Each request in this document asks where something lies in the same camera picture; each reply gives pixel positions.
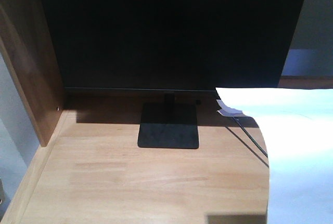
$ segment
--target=black monitor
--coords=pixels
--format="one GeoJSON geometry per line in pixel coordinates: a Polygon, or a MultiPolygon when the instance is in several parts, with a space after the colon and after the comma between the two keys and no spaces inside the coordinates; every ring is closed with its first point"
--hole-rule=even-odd
{"type": "Polygon", "coordinates": [[[42,3],[67,89],[215,91],[277,86],[303,0],[42,3]]]}

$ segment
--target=wall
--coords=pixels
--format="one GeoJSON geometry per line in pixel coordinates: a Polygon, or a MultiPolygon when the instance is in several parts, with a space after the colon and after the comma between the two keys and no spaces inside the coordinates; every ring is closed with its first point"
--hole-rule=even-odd
{"type": "Polygon", "coordinates": [[[0,177],[6,193],[0,218],[38,146],[37,136],[0,54],[0,177]]]}
{"type": "Polygon", "coordinates": [[[333,76],[333,0],[304,0],[283,75],[333,76]]]}

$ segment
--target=monitor stand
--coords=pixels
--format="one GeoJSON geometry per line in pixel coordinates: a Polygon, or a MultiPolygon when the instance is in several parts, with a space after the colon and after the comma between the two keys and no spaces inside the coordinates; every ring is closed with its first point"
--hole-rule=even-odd
{"type": "Polygon", "coordinates": [[[141,148],[199,148],[196,106],[175,103],[174,94],[165,94],[164,103],[145,103],[137,144],[141,148]]]}

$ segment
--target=white paper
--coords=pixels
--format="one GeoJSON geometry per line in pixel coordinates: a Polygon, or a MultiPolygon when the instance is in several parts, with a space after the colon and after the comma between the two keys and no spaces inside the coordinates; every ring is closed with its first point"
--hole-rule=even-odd
{"type": "Polygon", "coordinates": [[[216,90],[220,113],[253,117],[264,137],[267,223],[333,224],[333,89],[216,90]]]}

